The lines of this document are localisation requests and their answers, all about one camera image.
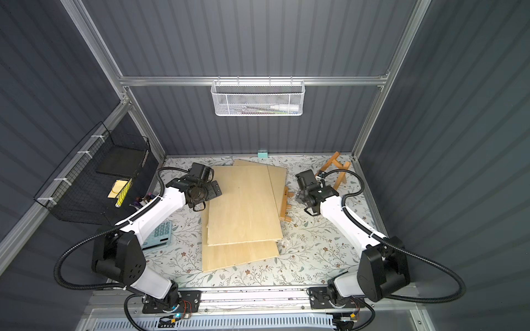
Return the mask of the small wooden easel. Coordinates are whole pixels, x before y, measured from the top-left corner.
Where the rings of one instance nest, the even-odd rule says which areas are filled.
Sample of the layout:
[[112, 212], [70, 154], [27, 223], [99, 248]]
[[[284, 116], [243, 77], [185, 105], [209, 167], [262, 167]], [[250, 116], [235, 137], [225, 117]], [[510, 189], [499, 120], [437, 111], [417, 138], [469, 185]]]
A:
[[289, 190], [288, 186], [284, 187], [282, 204], [280, 208], [280, 221], [292, 222], [292, 219], [287, 215], [287, 212], [292, 208], [292, 206], [288, 204], [288, 200], [294, 195], [295, 194]]

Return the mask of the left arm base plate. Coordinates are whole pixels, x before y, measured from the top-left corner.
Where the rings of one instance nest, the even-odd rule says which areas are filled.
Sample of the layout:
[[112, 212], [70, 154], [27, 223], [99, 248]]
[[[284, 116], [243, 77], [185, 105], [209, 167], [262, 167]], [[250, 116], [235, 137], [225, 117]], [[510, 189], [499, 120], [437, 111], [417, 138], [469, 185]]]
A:
[[196, 313], [201, 302], [199, 290], [178, 290], [167, 294], [164, 299], [147, 296], [142, 312], [144, 314]]

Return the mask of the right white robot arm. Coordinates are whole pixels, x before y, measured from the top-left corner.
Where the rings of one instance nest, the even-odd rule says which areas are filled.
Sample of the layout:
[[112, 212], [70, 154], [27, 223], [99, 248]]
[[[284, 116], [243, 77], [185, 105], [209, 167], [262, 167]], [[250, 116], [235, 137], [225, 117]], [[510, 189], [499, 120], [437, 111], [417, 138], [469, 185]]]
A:
[[323, 183], [324, 173], [317, 177], [306, 170], [295, 175], [299, 190], [297, 201], [304, 204], [306, 214], [328, 219], [349, 241], [360, 258], [357, 270], [345, 272], [328, 282], [327, 296], [334, 305], [347, 297], [366, 297], [377, 302], [389, 297], [411, 282], [407, 255], [387, 244], [403, 248], [396, 237], [388, 238], [354, 213], [338, 191]]

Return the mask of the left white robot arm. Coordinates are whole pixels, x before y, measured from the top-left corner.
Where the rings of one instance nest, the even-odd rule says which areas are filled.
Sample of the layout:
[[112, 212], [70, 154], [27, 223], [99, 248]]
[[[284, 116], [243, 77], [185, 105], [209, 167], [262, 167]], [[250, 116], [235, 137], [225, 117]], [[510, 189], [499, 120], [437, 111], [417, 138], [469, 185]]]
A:
[[116, 223], [119, 228], [96, 238], [92, 255], [92, 271], [116, 281], [121, 287], [138, 295], [150, 297], [170, 310], [179, 305], [178, 285], [147, 266], [142, 245], [149, 235], [174, 212], [188, 207], [203, 211], [206, 202], [222, 195], [214, 180], [214, 169], [198, 163], [183, 170], [183, 176], [164, 183], [160, 173], [160, 194], [126, 219]]

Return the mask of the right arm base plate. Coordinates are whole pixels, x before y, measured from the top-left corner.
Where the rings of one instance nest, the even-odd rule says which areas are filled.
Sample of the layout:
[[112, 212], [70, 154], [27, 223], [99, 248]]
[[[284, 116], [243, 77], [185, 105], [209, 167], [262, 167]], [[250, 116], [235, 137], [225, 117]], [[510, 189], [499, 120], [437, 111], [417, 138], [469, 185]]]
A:
[[361, 298], [341, 297], [334, 290], [326, 286], [316, 286], [306, 289], [313, 310], [349, 309], [358, 310], [366, 306]]

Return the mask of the wooden easel frame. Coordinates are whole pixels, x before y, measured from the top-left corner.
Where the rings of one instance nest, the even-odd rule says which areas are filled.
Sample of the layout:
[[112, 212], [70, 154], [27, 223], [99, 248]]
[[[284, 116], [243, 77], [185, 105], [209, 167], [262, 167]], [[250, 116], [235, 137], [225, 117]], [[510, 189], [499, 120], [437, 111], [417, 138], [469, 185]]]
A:
[[[328, 170], [349, 170], [351, 165], [352, 163], [350, 161], [346, 161], [345, 159], [342, 161], [341, 153], [335, 152], [319, 169], [319, 171], [317, 171], [317, 175], [320, 175]], [[333, 188], [338, 190], [342, 183], [346, 184], [346, 174], [344, 172], [341, 172], [338, 175]]]

